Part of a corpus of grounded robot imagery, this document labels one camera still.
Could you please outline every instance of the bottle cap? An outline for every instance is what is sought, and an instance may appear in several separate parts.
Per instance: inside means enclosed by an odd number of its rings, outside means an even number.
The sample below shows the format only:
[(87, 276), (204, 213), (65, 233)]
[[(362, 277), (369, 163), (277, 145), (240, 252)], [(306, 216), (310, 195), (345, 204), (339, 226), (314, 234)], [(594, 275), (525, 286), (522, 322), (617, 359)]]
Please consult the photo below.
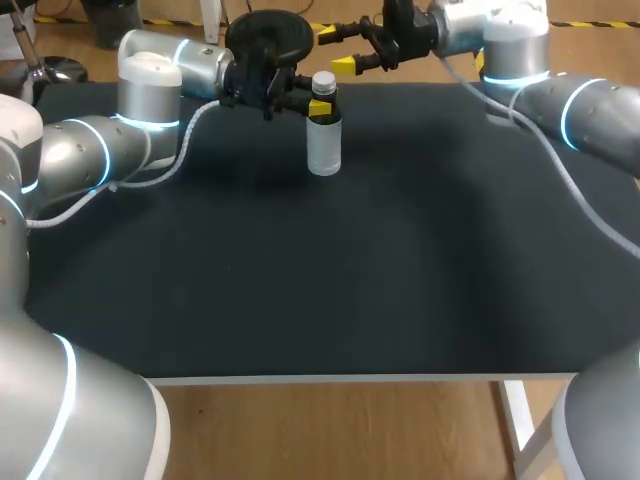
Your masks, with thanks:
[(337, 88), (336, 76), (331, 72), (317, 72), (311, 80), (311, 89), (317, 95), (331, 95)]

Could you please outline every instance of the yellow and black tape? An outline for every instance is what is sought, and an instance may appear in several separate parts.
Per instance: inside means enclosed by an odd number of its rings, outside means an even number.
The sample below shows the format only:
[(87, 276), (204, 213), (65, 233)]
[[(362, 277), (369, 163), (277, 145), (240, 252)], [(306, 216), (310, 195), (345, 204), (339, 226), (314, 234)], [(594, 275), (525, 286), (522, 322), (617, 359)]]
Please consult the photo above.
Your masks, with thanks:
[(484, 75), (484, 52), (481, 50), (479, 52), (473, 52), (473, 59), (476, 63), (476, 70), (478, 70), (478, 75), (482, 78)]
[(640, 22), (550, 22), (557, 28), (640, 28)]
[[(62, 24), (84, 24), (87, 20), (76, 18), (54, 18), (54, 17), (35, 17), (36, 23), (62, 23)], [(188, 22), (185, 20), (163, 20), (163, 19), (145, 19), (145, 25), (165, 25), (174, 27), (202, 27), (202, 22)], [(640, 28), (640, 22), (550, 22), (553, 27), (557, 28)], [(314, 30), (323, 30), (331, 24), (312, 23)]]
[[(35, 23), (60, 23), (67, 25), (82, 25), (88, 23), (87, 20), (77, 18), (53, 18), (53, 17), (35, 17), (33, 19)], [(144, 19), (145, 25), (166, 25), (173, 27), (202, 27), (202, 22), (186, 22), (183, 20), (157, 20), (157, 19)]]

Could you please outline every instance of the wooden floor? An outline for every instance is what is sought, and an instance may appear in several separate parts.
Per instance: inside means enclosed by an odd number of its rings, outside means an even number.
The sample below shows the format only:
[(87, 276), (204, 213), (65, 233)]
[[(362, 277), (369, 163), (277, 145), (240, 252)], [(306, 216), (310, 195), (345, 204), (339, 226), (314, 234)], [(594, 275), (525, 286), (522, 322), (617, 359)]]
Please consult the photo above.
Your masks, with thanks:
[[(48, 11), (55, 11), (57, 1), (43, 3), (52, 7)], [(244, 11), (241, 0), (226, 3), (232, 18)], [(255, 8), (296, 11), (306, 0), (253, 3)], [(381, 3), (316, 0), (306, 17), (316, 22), (349, 21), (362, 14), (374, 15)], [(549, 12), (557, 21), (640, 21), (640, 2), (549, 0)], [(156, 29), (203, 37), (198, 28)], [(582, 71), (640, 84), (640, 30), (554, 29), (552, 42), (556, 71)], [(80, 60), (95, 81), (116, 79), (114, 53), (94, 47), (87, 26), (42, 25), (37, 49), (43, 55)], [(327, 68), (333, 58), (370, 51), (355, 39), (319, 48), (303, 63), (302, 71), (311, 74)], [(454, 63), (467, 78), (477, 78), (471, 56), (456, 58)], [(450, 79), (429, 58), (358, 81)], [(560, 386), (527, 382), (537, 422)], [(170, 480), (502, 480), (512, 476), (499, 403), (487, 383), (165, 388), (162, 393), (173, 428), (166, 475)], [(548, 476), (552, 478), (562, 478), (557, 468)]]

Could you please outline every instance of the white table leg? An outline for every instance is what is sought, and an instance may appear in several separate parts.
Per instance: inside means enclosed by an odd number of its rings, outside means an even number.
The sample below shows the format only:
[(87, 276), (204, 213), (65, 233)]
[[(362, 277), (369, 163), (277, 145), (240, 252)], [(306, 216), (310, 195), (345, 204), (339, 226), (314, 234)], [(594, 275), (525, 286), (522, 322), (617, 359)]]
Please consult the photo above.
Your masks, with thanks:
[(537, 480), (558, 456), (551, 430), (553, 410), (545, 417), (540, 427), (527, 442), (513, 463), (516, 480)]
[(218, 43), (223, 0), (200, 0), (204, 37), (207, 43)]
[(522, 451), (533, 435), (535, 427), (529, 410), (527, 392), (522, 380), (505, 380), (499, 383), (502, 405), (507, 418), (507, 427), (514, 458)]
[(500, 382), (500, 394), (505, 409), (516, 480), (536, 480), (549, 468), (557, 456), (551, 417), (545, 417), (537, 430), (533, 426), (524, 382), (505, 380)]

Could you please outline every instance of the black table mat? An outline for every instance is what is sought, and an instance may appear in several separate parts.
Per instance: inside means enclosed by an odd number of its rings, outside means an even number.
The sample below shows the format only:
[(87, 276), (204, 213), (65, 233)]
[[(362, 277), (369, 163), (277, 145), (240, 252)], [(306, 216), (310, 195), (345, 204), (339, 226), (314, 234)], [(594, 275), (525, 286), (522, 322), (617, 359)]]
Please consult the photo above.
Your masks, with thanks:
[[(533, 137), (454, 85), (341, 100), (338, 175), (307, 172), (302, 118), (220, 109), (167, 184), (34, 231), (28, 312), (148, 377), (568, 372), (640, 336), (640, 263)], [(115, 85), (61, 85), (38, 108), (53, 122), (115, 105)], [(640, 241), (633, 181), (561, 154)]]

